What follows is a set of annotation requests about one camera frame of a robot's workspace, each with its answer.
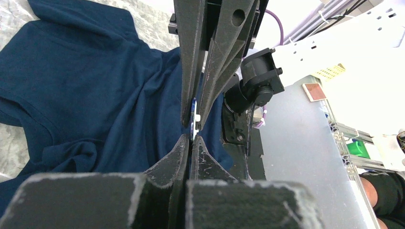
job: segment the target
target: black shorts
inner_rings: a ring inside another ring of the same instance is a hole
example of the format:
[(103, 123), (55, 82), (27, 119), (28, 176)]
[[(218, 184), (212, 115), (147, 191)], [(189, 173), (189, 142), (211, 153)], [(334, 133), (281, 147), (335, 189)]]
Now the black shorts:
[(389, 229), (405, 229), (405, 179), (396, 173), (366, 172), (360, 175), (377, 190), (374, 212)]

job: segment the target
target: green object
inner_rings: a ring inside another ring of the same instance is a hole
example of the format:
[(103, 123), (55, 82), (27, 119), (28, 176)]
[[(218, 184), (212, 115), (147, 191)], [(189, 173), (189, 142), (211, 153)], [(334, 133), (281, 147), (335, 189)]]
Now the green object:
[(364, 142), (355, 141), (353, 143), (347, 144), (347, 148), (349, 149), (350, 154), (370, 159)]

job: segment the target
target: t-shirt sleeve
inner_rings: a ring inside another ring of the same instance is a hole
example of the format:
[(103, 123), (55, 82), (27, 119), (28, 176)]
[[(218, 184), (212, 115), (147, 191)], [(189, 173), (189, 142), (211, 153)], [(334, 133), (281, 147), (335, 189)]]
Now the t-shirt sleeve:
[(82, 29), (100, 36), (138, 38), (127, 10), (85, 0), (28, 0), (41, 20)]

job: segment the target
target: gray table surface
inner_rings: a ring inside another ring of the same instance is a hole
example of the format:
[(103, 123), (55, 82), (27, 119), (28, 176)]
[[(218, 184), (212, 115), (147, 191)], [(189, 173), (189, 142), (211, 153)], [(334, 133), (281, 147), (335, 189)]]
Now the gray table surface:
[(317, 199), (327, 229), (365, 229), (366, 222), (330, 131), (321, 102), (310, 102), (302, 84), (286, 87), (267, 104), (260, 128), (267, 180), (304, 184)]

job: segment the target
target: person's leg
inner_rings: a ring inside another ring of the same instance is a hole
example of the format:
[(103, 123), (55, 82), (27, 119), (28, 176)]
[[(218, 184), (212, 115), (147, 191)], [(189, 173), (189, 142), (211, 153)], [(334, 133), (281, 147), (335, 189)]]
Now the person's leg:
[(377, 220), (378, 220), (378, 224), (380, 224), (381, 229), (388, 229), (387, 225), (381, 219), (377, 219)]
[(398, 212), (404, 207), (405, 181), (397, 174), (382, 172), (362, 174), (361, 181), (380, 228), (405, 229), (404, 217)]
[(362, 180), (363, 187), (366, 192), (367, 198), (370, 201), (371, 206), (374, 208), (378, 201), (377, 190), (375, 190), (372, 183), (370, 181), (368, 181), (367, 179), (361, 177), (360, 180)]
[[(377, 204), (377, 200), (378, 200), (377, 190), (375, 190), (372, 183), (370, 181), (368, 181), (367, 179), (361, 177), (360, 180), (362, 180), (363, 187), (366, 192), (367, 198), (368, 198), (371, 206), (374, 208), (375, 205)], [(378, 220), (378, 224), (380, 224), (381, 229), (388, 229), (386, 224), (381, 219), (377, 219), (377, 220)]]

